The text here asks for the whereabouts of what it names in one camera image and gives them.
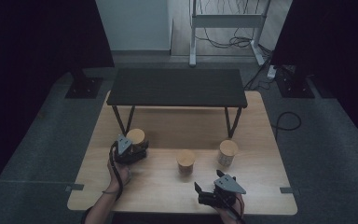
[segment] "floor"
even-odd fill
[[[72,83],[69,75],[51,88],[40,115],[0,175],[0,223],[78,223],[82,212],[67,208],[67,187],[76,180],[117,70],[188,68],[188,57],[115,55],[114,59],[116,68],[85,70],[89,77],[104,78],[96,99],[65,99]],[[236,60],[200,56],[195,69],[238,68],[245,85],[259,67],[253,59]],[[267,89],[258,88],[270,123],[275,125],[286,111],[298,114],[302,120],[299,129],[279,131],[277,136],[298,213],[246,216],[246,223],[358,223],[358,130],[336,99],[321,98],[312,85],[315,99],[282,98],[275,82],[258,82],[266,81],[266,75],[266,69],[261,71],[253,87],[259,84]],[[297,124],[296,117],[286,115],[279,126],[290,128]],[[157,223],[158,218],[151,216]]]
[[[173,12],[173,29],[172,29],[172,55],[188,55],[190,52],[190,15],[192,13],[193,1],[174,1],[175,11]],[[267,0],[199,0],[197,14],[203,15],[239,15],[239,14],[261,14],[267,4]],[[271,1],[268,9],[268,15],[260,44],[267,49],[275,49],[279,34],[286,19],[292,0]],[[220,44],[228,44],[231,37],[243,36],[253,38],[253,28],[199,28],[196,30],[196,37],[208,37]],[[216,48],[209,41],[197,39],[198,55],[237,55],[253,56],[250,46],[238,48],[231,46],[228,48]]]

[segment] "black curtain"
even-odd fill
[[[73,62],[114,66],[95,1],[0,0],[0,173]]]
[[[306,68],[358,128],[358,1],[293,0],[271,64]]]

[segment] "table leg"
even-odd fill
[[[126,130],[124,130],[124,124],[123,124],[123,121],[121,120],[120,114],[118,113],[117,106],[112,105],[112,108],[113,108],[113,111],[115,112],[116,119],[117,119],[118,125],[120,126],[121,132],[123,134],[125,134]]]
[[[123,121],[121,120],[120,114],[118,113],[117,106],[112,105],[112,108],[113,108],[113,111],[115,112],[116,119],[117,119],[118,125],[120,126],[121,132],[122,132],[124,135],[127,135],[127,133],[128,133],[129,130],[130,130],[130,126],[131,126],[131,122],[132,122],[132,117],[133,117],[133,112],[134,112],[134,110],[135,110],[135,105],[133,105],[132,108],[131,108],[129,120],[128,120],[128,122],[127,122],[127,129],[124,129],[124,124],[123,124]]]
[[[235,129],[238,126],[238,120],[240,119],[241,112],[242,112],[242,107],[238,107],[237,115],[235,116],[234,123],[232,124],[232,128],[231,128],[230,127],[231,124],[229,122],[229,116],[228,116],[228,109],[227,109],[227,107],[225,107],[227,131],[228,131],[229,138],[232,138],[232,136],[234,135]]]
[[[131,126],[131,122],[132,122],[132,117],[133,117],[133,112],[135,111],[135,105],[133,105],[131,107],[131,112],[130,112],[130,116],[129,116],[129,121],[127,122],[127,129],[126,129],[126,135],[127,133],[130,131],[130,126]]]

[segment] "cup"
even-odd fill
[[[126,137],[132,141],[134,146],[140,146],[145,141],[145,133],[141,129],[131,129]]]
[[[178,162],[179,174],[191,175],[193,173],[194,161],[196,160],[196,154],[188,149],[182,149],[176,155],[176,161]]]
[[[237,153],[238,153],[237,144],[231,140],[225,140],[220,144],[217,161],[222,166],[230,166]]]

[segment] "wire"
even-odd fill
[[[113,154],[113,148],[117,147],[117,141],[115,141],[115,143],[110,147],[110,151],[109,151],[109,160],[110,160],[110,165],[112,166],[112,170],[115,173],[117,182],[118,182],[118,193],[116,195],[116,199],[115,201],[117,201],[121,194],[123,193],[123,181],[121,180],[120,177],[120,173],[118,172],[116,166],[115,166],[115,160],[114,160],[114,154]]]
[[[201,0],[199,0],[200,2],[200,13],[203,14],[203,10],[202,10],[202,2]],[[210,4],[211,0],[208,0],[207,4],[205,5],[205,12],[206,12],[206,9],[207,9],[207,6]],[[259,6],[259,2],[260,0],[257,0],[257,5],[256,5],[256,8],[255,8],[255,13],[257,12],[258,10],[258,6]],[[220,13],[220,9],[219,9],[219,3],[220,3],[220,0],[218,0],[217,2],[217,11],[218,13]],[[245,12],[248,10],[248,3],[249,3],[249,0],[246,0],[246,3],[244,3],[244,0],[236,0],[236,3],[237,3],[237,8],[238,8],[238,13],[241,13],[241,10],[240,10],[240,3],[242,3],[243,6],[243,14],[245,14]],[[226,1],[223,0],[223,14],[224,14],[224,7],[225,7],[225,4],[226,4]],[[190,19],[190,27],[192,27],[192,22],[191,22],[191,10],[190,10],[190,5],[191,5],[191,0],[188,1],[188,16],[189,16],[189,19]],[[229,0],[228,0],[228,5],[230,6],[230,10],[231,10],[231,13],[232,13],[232,9],[231,9],[231,4],[229,3]],[[234,32],[234,37],[231,37],[229,40],[228,40],[228,43],[227,44],[222,44],[222,43],[219,43],[215,40],[212,40],[209,35],[208,35],[208,32],[206,30],[206,28],[204,28],[204,33],[206,35],[206,38],[202,38],[202,37],[198,37],[196,36],[196,38],[198,40],[205,40],[205,41],[208,41],[210,42],[210,44],[216,48],[219,48],[219,49],[228,49],[230,47],[237,47],[237,48],[240,48],[240,49],[243,49],[243,48],[247,48],[250,44],[251,44],[251,41],[253,40],[254,38],[254,35],[255,35],[255,28],[253,29],[253,32],[252,32],[252,37],[249,38],[249,37],[246,37],[246,36],[236,36],[237,32],[239,31],[240,28],[237,28],[237,30]],[[262,45],[258,45],[258,47],[261,48],[261,50],[263,51],[263,56],[264,57],[269,57],[270,54],[271,54],[271,50],[270,49],[267,49],[265,47],[263,47]]]
[[[273,83],[275,81],[275,79],[272,79],[271,81],[258,81],[257,86],[252,88],[251,91],[256,91],[259,88],[264,89],[264,90],[269,90],[271,88],[271,86],[269,84]]]
[[[283,127],[279,126],[279,122],[280,122],[281,118],[284,115],[287,115],[287,114],[293,115],[298,119],[298,124],[297,124],[296,127],[294,127],[294,128],[283,128]],[[286,111],[286,112],[281,113],[280,116],[277,119],[277,124],[276,125],[271,125],[272,128],[275,128],[275,141],[278,141],[278,130],[294,131],[294,130],[298,129],[299,127],[301,127],[301,124],[302,124],[301,117],[298,114],[296,114],[294,112],[291,112],[291,111]]]
[[[235,197],[236,199],[237,199],[237,201],[240,203],[240,207],[241,207],[241,210],[240,210],[240,217],[239,217],[239,219],[240,219],[240,223],[244,223],[245,224],[245,221],[242,219],[242,214],[243,214],[243,205],[242,205],[242,203],[241,203],[241,201],[240,201],[240,199],[239,198],[237,198],[237,197]]]
[[[258,71],[255,73],[254,77],[252,77],[251,80],[248,81],[248,83],[246,83],[246,85],[243,87],[243,90],[246,91],[246,88],[248,91],[250,91],[252,89],[252,85],[255,81],[255,78],[260,74],[260,72],[266,67],[267,63],[269,63],[269,60],[271,59],[271,57],[268,57],[263,65],[261,65],[261,67],[258,69]]]

